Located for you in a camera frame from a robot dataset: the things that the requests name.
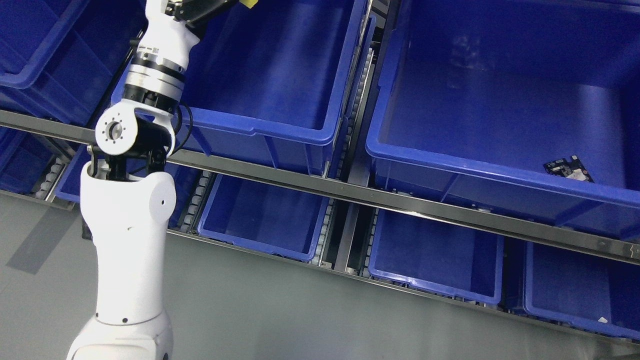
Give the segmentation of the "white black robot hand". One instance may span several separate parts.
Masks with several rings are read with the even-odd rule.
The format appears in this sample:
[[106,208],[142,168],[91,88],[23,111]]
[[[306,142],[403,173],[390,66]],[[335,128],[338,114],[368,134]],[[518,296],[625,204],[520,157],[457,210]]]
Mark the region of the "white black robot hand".
[[204,36],[207,23],[238,0],[147,0],[147,29],[136,53],[149,54],[186,67],[189,54]]

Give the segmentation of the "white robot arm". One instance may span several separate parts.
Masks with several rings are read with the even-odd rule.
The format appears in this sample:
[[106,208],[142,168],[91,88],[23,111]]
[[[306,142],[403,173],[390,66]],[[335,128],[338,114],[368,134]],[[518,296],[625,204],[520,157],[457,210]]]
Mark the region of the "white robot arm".
[[69,360],[169,360],[173,329],[163,302],[163,262],[176,207],[165,171],[174,150],[172,119],[185,87],[191,45],[141,42],[125,93],[94,128],[104,155],[80,176],[80,208],[97,255],[94,315],[72,342]]

